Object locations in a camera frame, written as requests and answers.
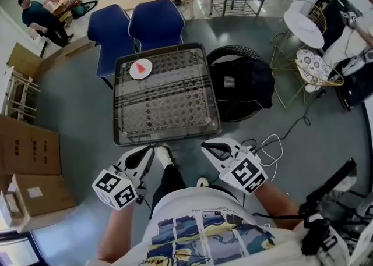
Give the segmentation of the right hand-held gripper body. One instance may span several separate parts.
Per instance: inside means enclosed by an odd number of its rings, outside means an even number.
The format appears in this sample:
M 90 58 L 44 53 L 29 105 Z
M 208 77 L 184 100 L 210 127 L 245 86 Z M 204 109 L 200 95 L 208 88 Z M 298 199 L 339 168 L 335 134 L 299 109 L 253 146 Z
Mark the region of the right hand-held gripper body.
M 219 178 L 237 190 L 251 195 L 268 179 L 261 159 L 254 154 L 251 146 L 242 146 L 235 141 L 230 147 L 228 163 Z

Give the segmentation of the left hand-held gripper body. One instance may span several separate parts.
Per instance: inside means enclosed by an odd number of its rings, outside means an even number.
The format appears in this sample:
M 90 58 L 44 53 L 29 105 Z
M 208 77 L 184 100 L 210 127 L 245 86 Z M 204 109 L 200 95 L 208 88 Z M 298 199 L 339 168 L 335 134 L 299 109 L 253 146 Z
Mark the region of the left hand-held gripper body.
M 144 181 L 131 179 L 114 165 L 100 172 L 92 188 L 104 204 L 115 210 L 132 203 L 141 204 L 147 193 Z

